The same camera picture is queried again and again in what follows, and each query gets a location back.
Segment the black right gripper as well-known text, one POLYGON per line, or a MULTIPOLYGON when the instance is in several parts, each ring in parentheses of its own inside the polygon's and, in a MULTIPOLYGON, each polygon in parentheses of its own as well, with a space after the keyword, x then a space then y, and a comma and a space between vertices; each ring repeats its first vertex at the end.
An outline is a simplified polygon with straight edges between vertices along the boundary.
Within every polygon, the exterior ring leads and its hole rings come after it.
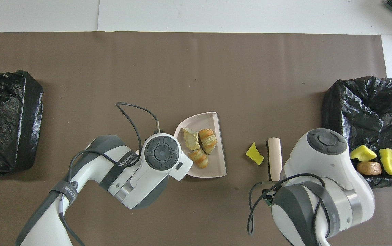
POLYGON ((272 204, 273 204, 275 191, 274 190, 269 190, 269 189, 263 189, 262 190, 262 194, 265 194, 263 196, 263 201, 266 202, 266 204, 271 207, 272 204))

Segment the beige hand brush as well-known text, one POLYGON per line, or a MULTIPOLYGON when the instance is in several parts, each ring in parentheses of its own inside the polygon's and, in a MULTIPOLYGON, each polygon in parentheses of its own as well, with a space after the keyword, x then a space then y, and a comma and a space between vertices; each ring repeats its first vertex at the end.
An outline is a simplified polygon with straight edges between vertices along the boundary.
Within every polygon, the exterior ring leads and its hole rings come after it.
POLYGON ((282 171, 281 142, 279 138, 272 137, 267 140, 268 174, 271 181, 277 182, 282 171))

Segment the small yellow sponge piece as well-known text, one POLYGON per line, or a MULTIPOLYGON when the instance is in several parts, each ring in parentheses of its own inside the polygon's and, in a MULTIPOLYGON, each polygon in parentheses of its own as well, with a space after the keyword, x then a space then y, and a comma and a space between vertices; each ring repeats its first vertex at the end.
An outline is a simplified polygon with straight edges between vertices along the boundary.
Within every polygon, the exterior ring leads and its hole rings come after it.
POLYGON ((258 166, 263 163, 264 156, 258 151, 255 142, 251 144, 245 155, 249 157, 258 166))

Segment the beige plastic dustpan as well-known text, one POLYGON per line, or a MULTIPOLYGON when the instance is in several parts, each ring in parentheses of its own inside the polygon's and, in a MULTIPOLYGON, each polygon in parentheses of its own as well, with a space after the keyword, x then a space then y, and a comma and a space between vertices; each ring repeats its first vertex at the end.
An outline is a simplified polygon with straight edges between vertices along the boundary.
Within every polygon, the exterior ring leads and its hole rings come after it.
POLYGON ((183 153, 186 155, 192 151, 185 145, 184 135, 182 128, 189 128, 193 131, 200 131, 203 129, 211 129, 216 136, 218 141, 214 147, 212 153, 208 155, 208 165, 206 168, 199 168, 194 164, 188 171, 188 175, 197 178, 218 178, 223 177, 227 174, 227 167, 224 155, 224 145, 222 142, 221 127, 219 122, 219 116, 216 112, 206 112, 196 114, 187 119, 183 120, 176 128, 174 137, 179 141, 182 146, 183 153))

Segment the small toy croissant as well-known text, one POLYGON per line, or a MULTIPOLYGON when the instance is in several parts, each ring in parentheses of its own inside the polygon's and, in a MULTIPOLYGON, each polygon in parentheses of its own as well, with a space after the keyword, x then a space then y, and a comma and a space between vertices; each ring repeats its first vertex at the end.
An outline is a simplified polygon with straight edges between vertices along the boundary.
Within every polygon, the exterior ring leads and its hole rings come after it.
POLYGON ((209 164, 209 157, 202 148, 192 151, 188 154, 188 157, 200 169, 206 168, 209 164))

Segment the large toy croissant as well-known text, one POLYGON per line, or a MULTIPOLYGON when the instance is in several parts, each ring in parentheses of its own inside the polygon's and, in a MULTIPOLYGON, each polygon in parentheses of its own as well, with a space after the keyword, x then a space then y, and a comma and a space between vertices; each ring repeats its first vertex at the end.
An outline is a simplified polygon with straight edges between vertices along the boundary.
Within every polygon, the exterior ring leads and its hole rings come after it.
POLYGON ((202 149, 210 155, 216 147, 218 140, 212 129, 202 129, 198 132, 202 149))

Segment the pale bread chunk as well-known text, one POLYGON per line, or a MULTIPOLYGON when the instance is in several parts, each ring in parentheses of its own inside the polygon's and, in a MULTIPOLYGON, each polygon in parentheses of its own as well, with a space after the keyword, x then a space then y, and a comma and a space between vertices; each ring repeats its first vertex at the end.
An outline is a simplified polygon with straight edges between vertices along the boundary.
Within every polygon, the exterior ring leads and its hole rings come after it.
POLYGON ((191 128, 182 128, 185 145, 189 150, 197 150, 200 148, 198 132, 191 128))

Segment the notched yellow sponge piece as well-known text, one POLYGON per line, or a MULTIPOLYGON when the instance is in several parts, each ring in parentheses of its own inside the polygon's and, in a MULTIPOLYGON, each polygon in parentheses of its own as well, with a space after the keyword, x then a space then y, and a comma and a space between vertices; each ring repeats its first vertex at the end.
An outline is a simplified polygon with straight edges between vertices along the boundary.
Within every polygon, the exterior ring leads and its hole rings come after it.
POLYGON ((377 157, 377 154, 365 145, 360 145, 349 154, 350 159, 357 159, 360 162, 372 161, 377 157))

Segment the brown bread roll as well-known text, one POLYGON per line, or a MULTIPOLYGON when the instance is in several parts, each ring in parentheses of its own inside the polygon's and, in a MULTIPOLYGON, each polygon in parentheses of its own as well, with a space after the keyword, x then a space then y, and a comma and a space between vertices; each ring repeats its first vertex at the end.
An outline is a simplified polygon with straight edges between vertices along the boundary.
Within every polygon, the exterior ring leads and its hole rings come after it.
POLYGON ((380 175, 382 173, 380 163, 373 161, 360 162, 356 169, 362 175, 380 175))

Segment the yellow sponge wedge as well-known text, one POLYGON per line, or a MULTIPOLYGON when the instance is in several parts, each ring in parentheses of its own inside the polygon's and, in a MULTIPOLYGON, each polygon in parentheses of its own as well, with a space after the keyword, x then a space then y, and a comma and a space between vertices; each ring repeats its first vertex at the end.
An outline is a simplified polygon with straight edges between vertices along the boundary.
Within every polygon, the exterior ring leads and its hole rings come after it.
POLYGON ((384 148, 379 150, 380 160, 387 174, 392 176, 392 149, 384 148))

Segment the crumpled black bagged bin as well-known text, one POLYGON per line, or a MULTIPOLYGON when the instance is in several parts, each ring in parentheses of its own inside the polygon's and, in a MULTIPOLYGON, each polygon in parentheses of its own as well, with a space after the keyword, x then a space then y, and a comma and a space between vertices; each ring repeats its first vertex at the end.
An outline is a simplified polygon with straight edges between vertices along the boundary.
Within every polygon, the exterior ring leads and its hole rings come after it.
MULTIPOLYGON (((392 149, 392 78, 337 80, 325 93, 321 126, 341 134, 353 151, 365 145, 377 154, 392 149)), ((365 175, 372 188, 392 186, 392 175, 365 175)))

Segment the empty black bagged bin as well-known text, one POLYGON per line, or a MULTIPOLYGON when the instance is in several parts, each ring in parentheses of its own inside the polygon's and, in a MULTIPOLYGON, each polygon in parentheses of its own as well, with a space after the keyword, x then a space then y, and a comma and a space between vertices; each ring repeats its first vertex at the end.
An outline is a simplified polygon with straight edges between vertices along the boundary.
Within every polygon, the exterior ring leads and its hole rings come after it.
POLYGON ((0 73, 0 175, 34 164, 44 89, 28 72, 0 73))

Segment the brown paper table mat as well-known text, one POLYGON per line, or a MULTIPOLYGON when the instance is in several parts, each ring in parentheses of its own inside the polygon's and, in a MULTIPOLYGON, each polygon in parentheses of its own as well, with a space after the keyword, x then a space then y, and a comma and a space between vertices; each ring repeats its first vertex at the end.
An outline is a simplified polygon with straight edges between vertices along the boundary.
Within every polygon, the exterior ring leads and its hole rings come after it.
POLYGON ((43 87, 34 166, 0 176, 0 246, 22 227, 71 158, 99 135, 118 135, 137 150, 117 102, 152 111, 164 132, 209 111, 219 115, 227 175, 171 178, 148 208, 129 210, 89 181, 66 220, 90 246, 290 246, 270 208, 255 210, 249 236, 248 193, 268 179, 267 163, 246 155, 277 137, 283 158, 321 126, 326 90, 339 79, 387 76, 380 36, 251 33, 0 33, 0 72, 29 72, 43 87))

